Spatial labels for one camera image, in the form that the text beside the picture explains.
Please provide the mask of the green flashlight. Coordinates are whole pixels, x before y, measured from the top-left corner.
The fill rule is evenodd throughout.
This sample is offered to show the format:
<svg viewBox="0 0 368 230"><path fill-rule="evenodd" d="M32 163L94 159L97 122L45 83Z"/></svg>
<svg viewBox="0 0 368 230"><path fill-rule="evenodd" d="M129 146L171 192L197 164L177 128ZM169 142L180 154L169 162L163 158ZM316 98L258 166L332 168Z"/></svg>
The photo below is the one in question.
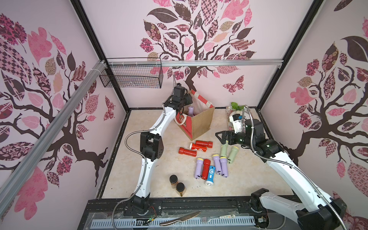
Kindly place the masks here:
<svg viewBox="0 0 368 230"><path fill-rule="evenodd" d="M227 158L228 163L231 164L231 163L234 162L235 157L236 157L236 155L237 155L238 152L239 152L239 148L237 146L233 146L232 149L231 149L231 151L230 151L230 154L229 154L229 156Z"/></svg>
<svg viewBox="0 0 368 230"><path fill-rule="evenodd" d="M225 144L222 144L221 146L221 150L220 150L220 156L221 157L227 157L227 148L228 148L228 143L226 142Z"/></svg>

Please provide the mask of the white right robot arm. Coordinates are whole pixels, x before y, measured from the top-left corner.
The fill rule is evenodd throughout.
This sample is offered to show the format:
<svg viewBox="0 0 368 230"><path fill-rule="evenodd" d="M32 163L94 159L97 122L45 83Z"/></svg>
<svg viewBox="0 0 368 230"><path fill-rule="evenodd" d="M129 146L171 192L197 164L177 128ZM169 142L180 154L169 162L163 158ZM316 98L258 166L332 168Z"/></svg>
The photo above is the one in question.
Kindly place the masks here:
<svg viewBox="0 0 368 230"><path fill-rule="evenodd" d="M335 230L339 226L346 229L345 202L321 190L275 140L266 138L262 122L251 118L237 122L236 126L242 129L217 132L215 136L221 144L250 148L283 178L299 199L294 202L261 188L251 194L253 212L272 210L296 222L302 230Z"/></svg>

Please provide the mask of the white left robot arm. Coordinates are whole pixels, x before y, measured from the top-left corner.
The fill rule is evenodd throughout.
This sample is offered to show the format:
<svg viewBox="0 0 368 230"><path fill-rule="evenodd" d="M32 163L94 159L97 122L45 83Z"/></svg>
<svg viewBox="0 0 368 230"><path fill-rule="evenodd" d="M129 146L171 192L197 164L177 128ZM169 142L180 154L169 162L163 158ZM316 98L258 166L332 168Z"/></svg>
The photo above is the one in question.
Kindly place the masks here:
<svg viewBox="0 0 368 230"><path fill-rule="evenodd" d="M187 88L177 83L171 95L163 102L163 111L154 125L148 130L134 131L125 138L125 146L128 150L141 156L141 170L139 182L135 191L128 199L134 209L146 213L149 209L150 185L153 170L164 152L163 134L186 105L191 104L192 98ZM139 134L140 148L135 150L128 144L128 139Z"/></svg>

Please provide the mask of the red and brown tote bag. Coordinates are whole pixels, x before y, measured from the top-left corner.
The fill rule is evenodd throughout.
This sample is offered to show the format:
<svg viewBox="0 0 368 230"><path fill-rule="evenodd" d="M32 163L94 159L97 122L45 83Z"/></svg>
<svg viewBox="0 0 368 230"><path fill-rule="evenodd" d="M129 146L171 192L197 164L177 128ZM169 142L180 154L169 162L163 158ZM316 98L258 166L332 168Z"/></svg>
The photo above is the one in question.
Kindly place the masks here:
<svg viewBox="0 0 368 230"><path fill-rule="evenodd" d="M195 140L207 131L213 119L215 106L198 92L191 90L193 103L184 108L183 113L178 113L174 121L190 140ZM188 107L194 107L194 116L188 116Z"/></svg>

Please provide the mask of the floral plate with radish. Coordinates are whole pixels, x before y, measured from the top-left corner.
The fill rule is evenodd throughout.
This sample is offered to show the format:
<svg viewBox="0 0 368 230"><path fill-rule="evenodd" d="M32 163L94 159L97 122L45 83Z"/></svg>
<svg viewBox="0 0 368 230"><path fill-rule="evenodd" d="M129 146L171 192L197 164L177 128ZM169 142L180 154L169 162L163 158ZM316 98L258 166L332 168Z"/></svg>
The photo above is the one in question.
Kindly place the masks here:
<svg viewBox="0 0 368 230"><path fill-rule="evenodd" d="M249 119L249 112L247 109L244 110L244 106L243 105L238 105L235 102L232 102L230 106L226 107L226 117L227 117L227 122L228 122L228 128L229 130L233 130L233 124L230 121L230 117L233 116L234 114L239 114L239 115L245 115L245 119Z"/></svg>

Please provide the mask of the purple flashlight right inner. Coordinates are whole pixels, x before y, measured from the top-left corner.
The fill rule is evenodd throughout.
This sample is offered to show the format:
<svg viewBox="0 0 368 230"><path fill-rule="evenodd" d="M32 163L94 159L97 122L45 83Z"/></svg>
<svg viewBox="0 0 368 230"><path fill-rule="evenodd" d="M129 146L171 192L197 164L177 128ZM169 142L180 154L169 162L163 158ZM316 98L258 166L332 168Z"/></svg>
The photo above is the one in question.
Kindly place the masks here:
<svg viewBox="0 0 368 230"><path fill-rule="evenodd" d="M221 163L220 163L220 156L218 154L214 154L212 156L212 158L213 158L213 161L214 161L216 173L218 175L222 175L222 168L221 168Z"/></svg>

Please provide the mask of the red flashlight top right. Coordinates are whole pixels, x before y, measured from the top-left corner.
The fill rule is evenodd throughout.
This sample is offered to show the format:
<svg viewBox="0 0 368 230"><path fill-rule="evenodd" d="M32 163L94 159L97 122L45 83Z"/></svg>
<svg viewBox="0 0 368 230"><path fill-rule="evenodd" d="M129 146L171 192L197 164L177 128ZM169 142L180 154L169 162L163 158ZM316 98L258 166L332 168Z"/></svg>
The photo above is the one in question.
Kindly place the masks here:
<svg viewBox="0 0 368 230"><path fill-rule="evenodd" d="M212 141L201 141L201 140L197 140L195 142L196 145L199 145L199 146L204 146L206 148L213 148L213 142Z"/></svg>

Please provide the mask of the red flashlight left lying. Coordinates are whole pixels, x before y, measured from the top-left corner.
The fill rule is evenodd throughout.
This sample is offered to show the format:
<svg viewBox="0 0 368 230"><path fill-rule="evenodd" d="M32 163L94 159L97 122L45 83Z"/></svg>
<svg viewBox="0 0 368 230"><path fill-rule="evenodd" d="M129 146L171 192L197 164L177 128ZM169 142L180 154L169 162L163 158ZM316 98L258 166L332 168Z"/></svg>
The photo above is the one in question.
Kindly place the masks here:
<svg viewBox="0 0 368 230"><path fill-rule="evenodd" d="M197 151L196 150L184 149L182 147L179 148L178 153L182 154L182 155L192 156L192 157L197 156Z"/></svg>

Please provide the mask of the blue flashlight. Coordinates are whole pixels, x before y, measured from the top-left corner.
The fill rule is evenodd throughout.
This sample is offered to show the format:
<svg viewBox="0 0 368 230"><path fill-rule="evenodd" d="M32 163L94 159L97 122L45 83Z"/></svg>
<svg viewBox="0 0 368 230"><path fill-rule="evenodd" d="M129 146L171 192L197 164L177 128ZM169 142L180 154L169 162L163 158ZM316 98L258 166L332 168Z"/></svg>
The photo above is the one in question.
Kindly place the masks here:
<svg viewBox="0 0 368 230"><path fill-rule="evenodd" d="M210 166L209 167L209 173L208 173L208 177L205 181L205 185L206 186L213 186L214 185L214 175L215 175L215 172L216 172L216 168L215 166Z"/></svg>

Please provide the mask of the black cap jar rear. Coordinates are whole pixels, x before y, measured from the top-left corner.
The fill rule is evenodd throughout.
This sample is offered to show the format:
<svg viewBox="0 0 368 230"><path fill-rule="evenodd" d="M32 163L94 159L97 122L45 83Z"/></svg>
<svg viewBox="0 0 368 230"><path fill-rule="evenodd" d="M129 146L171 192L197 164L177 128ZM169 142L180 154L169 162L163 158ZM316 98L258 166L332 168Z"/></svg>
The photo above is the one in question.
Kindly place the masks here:
<svg viewBox="0 0 368 230"><path fill-rule="evenodd" d="M175 189L178 184L178 177L175 174L173 174L170 176L169 181L171 183L172 188Z"/></svg>

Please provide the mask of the black cap jar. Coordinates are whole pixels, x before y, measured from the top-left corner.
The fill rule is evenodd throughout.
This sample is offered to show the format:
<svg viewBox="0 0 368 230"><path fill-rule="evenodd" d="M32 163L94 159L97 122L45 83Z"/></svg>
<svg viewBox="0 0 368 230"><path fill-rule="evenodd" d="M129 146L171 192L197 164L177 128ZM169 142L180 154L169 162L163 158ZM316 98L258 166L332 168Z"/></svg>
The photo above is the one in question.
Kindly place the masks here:
<svg viewBox="0 0 368 230"><path fill-rule="evenodd" d="M186 186L180 182L176 185L176 190L180 194L180 196L183 196L186 190Z"/></svg>
<svg viewBox="0 0 368 230"><path fill-rule="evenodd" d="M173 174L170 176L169 181L171 183L172 188L175 189L178 184L178 177L175 174Z"/></svg>

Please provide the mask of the black cap jar front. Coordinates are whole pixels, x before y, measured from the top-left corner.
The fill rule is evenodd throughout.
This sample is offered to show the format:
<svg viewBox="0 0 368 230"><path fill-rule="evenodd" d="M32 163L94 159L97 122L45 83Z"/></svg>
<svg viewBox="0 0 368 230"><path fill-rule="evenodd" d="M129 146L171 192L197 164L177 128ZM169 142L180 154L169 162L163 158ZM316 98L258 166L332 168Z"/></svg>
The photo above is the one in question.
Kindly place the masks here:
<svg viewBox="0 0 368 230"><path fill-rule="evenodd" d="M180 194L180 196L183 196L186 190L186 186L180 182L176 185L176 190Z"/></svg>

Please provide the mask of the aluminium rail back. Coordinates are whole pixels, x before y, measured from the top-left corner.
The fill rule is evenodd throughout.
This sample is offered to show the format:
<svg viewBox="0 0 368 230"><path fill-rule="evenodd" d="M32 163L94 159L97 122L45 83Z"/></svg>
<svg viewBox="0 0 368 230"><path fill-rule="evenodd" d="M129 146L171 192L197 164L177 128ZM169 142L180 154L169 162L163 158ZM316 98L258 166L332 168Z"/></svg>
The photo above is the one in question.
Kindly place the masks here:
<svg viewBox="0 0 368 230"><path fill-rule="evenodd" d="M138 61L132 59L109 59L111 66L154 66L154 67L217 67L217 66L281 66L282 59L246 59L246 60L176 60L176 61Z"/></svg>

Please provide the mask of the aluminium rail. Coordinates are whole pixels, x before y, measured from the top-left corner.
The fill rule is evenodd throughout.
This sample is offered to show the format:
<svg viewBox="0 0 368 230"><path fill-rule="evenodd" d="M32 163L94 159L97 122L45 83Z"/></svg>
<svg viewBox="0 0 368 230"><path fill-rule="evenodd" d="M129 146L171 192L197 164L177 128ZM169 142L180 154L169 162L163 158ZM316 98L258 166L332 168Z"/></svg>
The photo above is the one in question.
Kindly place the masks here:
<svg viewBox="0 0 368 230"><path fill-rule="evenodd" d="M138 61L132 59L109 59L111 66L154 66L154 67L217 67L217 66L281 66L282 59L246 59L246 60L176 60L176 61Z"/></svg>
<svg viewBox="0 0 368 230"><path fill-rule="evenodd" d="M55 119L51 122L49 128L46 129L44 134L42 134L42 136L36 141L31 151L25 156L25 158L20 162L19 166L5 181L1 187L1 215L3 215L10 206L19 190L30 177L41 158L47 152L49 146L62 130L69 117L75 111L79 102L81 102L89 88L105 68L106 61L104 60L100 60L94 65L94 67L87 74L87 79L82 81L78 90L66 102Z"/></svg>

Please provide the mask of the aluminium rail left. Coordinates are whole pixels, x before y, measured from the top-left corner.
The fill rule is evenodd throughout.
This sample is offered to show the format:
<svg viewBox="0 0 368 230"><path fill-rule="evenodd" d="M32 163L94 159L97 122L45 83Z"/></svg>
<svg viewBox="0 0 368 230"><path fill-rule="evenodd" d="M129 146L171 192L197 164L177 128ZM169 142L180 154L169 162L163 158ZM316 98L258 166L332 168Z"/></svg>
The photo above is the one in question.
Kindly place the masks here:
<svg viewBox="0 0 368 230"><path fill-rule="evenodd" d="M49 128L46 129L44 134L42 134L42 136L36 141L31 151L25 156L25 158L20 162L19 166L5 181L1 187L1 215L3 215L10 206L19 190L30 177L41 158L47 152L49 146L62 130L69 117L75 111L79 102L81 102L89 88L105 68L106 61L104 60L100 60L94 65L94 67L87 74L87 79L82 81L78 90L66 102L55 119L51 122Z"/></svg>

